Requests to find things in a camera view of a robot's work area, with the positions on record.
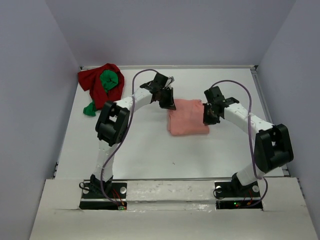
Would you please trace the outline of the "pink t shirt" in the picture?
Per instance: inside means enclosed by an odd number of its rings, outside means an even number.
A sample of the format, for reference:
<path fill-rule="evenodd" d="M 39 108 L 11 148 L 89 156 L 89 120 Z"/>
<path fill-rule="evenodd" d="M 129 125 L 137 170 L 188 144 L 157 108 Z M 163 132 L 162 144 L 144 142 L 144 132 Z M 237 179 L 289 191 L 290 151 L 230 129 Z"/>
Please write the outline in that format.
<path fill-rule="evenodd" d="M 176 110 L 168 110 L 167 130 L 174 137 L 208 135 L 203 123 L 204 106 L 200 99 L 175 99 Z"/>

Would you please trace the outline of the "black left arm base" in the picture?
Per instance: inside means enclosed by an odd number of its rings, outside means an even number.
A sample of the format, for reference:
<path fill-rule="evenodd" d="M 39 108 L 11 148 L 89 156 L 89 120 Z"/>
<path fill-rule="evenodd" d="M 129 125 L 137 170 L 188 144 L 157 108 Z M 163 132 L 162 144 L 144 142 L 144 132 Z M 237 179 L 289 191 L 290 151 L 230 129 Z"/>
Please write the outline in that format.
<path fill-rule="evenodd" d="M 113 182 L 109 192 L 105 190 L 108 198 L 89 182 L 82 181 L 78 186 L 81 189 L 79 203 L 81 210 L 125 211 L 127 209 L 128 184 L 126 182 Z"/>

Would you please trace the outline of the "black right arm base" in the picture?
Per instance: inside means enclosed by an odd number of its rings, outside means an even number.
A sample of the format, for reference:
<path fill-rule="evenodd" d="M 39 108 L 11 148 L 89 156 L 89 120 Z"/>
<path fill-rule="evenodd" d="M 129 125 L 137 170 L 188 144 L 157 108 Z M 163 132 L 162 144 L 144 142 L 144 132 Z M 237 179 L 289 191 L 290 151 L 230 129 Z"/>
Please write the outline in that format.
<path fill-rule="evenodd" d="M 240 192 L 233 191 L 229 181 L 217 181 L 214 183 L 212 194 L 216 199 L 217 210 L 263 209 L 262 195 L 257 181 Z"/>

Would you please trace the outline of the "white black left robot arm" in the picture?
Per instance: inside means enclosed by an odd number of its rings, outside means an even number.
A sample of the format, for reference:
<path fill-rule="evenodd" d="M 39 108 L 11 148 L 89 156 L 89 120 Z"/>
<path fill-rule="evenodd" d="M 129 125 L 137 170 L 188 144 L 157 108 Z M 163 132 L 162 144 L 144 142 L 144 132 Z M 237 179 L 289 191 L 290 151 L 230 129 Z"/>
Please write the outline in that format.
<path fill-rule="evenodd" d="M 99 151 L 89 187 L 97 196 L 110 194 L 113 181 L 113 163 L 116 152 L 124 142 L 131 127 L 134 113 L 154 102 L 166 110 L 176 110 L 172 76 L 167 77 L 156 70 L 153 80 L 143 83 L 132 94 L 117 101 L 105 102 L 98 117 L 95 131 L 99 140 Z"/>

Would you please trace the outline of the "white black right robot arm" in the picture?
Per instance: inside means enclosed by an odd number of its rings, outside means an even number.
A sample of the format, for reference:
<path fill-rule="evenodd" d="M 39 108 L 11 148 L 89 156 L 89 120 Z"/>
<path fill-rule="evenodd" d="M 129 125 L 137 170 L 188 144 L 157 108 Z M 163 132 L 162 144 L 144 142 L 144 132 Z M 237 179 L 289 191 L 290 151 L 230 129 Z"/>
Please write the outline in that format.
<path fill-rule="evenodd" d="M 219 124 L 224 119 L 248 135 L 251 164 L 233 174 L 227 189 L 235 196 L 242 196 L 249 186 L 267 173 L 294 159 L 288 128 L 274 125 L 251 113 L 234 97 L 226 98 L 218 86 L 204 91 L 203 123 Z"/>

